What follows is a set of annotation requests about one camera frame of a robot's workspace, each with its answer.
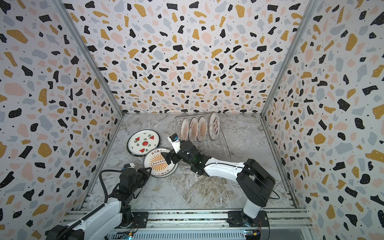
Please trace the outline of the patterned plate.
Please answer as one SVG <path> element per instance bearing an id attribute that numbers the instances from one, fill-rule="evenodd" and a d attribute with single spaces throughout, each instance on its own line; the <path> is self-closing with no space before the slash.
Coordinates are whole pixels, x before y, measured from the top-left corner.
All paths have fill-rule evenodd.
<path id="1" fill-rule="evenodd" d="M 144 158 L 144 168 L 152 168 L 151 176 L 154 178 L 165 178 L 172 175 L 178 164 L 167 164 L 162 153 L 169 153 L 167 148 L 156 148 L 150 151 Z"/>

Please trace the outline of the watermelon pattern plate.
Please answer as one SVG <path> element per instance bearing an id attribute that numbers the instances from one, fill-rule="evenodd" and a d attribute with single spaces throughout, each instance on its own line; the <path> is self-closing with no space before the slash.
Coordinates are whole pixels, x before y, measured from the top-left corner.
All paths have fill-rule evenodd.
<path id="1" fill-rule="evenodd" d="M 127 142 L 127 151 L 132 156 L 142 157 L 156 149 L 160 144 L 160 136 L 153 130 L 141 130 L 134 133 Z"/>

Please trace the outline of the orange sunburst plate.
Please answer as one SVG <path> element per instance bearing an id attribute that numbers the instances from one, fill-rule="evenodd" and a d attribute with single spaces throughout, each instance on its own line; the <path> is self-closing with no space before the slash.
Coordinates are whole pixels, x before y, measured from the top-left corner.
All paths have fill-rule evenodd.
<path id="1" fill-rule="evenodd" d="M 181 125 L 181 140 L 187 141 L 189 139 L 189 122 L 184 118 Z"/>

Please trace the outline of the patterned plate rack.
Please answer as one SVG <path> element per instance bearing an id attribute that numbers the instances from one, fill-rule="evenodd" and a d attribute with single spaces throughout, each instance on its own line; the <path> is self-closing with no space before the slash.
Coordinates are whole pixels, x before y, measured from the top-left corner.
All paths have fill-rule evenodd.
<path id="1" fill-rule="evenodd" d="M 209 118 L 209 136 L 212 141 L 215 141 L 220 132 L 220 120 L 216 112 L 212 112 Z"/>

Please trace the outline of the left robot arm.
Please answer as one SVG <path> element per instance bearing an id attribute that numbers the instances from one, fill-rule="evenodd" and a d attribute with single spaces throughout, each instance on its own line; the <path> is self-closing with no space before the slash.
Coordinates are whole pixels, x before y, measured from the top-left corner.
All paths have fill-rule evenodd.
<path id="1" fill-rule="evenodd" d="M 103 181 L 103 173 L 118 173 L 120 182 L 109 194 Z M 69 223 L 57 225 L 46 232 L 48 240 L 103 240 L 116 227 L 139 226 L 134 219 L 130 202 L 136 199 L 151 176 L 152 168 L 136 170 L 133 164 L 126 164 L 121 170 L 102 170 L 99 173 L 104 201 L 98 207 Z"/>

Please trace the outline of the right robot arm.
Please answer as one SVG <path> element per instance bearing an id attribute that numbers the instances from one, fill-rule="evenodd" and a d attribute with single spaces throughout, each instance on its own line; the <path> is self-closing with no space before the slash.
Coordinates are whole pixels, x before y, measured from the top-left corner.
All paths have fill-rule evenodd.
<path id="1" fill-rule="evenodd" d="M 232 226 L 250 226 L 258 224 L 258 214 L 264 208 L 273 193 L 276 180 L 256 160 L 248 159 L 244 163 L 221 161 L 203 155 L 191 141 L 180 141 L 177 136 L 169 138 L 173 149 L 162 153 L 167 164 L 182 161 L 191 167 L 191 171 L 199 176 L 219 177 L 237 182 L 247 197 L 240 213 L 240 219 L 229 216 Z"/>

